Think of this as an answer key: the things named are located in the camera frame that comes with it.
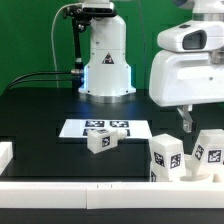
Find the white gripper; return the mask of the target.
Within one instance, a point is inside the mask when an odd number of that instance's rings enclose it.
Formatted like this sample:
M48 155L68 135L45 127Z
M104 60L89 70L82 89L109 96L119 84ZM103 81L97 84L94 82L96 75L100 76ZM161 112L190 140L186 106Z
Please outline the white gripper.
M152 63L149 95L161 107L178 106L183 130L190 133L192 105L224 101L224 65L212 64L208 53L162 50Z

